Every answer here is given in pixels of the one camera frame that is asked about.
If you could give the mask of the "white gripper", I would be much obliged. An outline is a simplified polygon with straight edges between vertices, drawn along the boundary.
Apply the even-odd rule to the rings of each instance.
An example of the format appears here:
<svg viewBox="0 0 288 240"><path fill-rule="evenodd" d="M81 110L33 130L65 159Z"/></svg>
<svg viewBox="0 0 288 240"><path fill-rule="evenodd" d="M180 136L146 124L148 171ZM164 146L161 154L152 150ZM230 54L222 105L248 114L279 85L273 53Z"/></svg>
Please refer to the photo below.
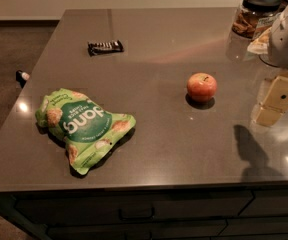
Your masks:
<svg viewBox="0 0 288 240"><path fill-rule="evenodd" d="M274 21L268 45L273 65L288 68L288 5ZM274 79L260 85L252 120L262 126L274 125L288 111L288 71L281 71Z"/></svg>

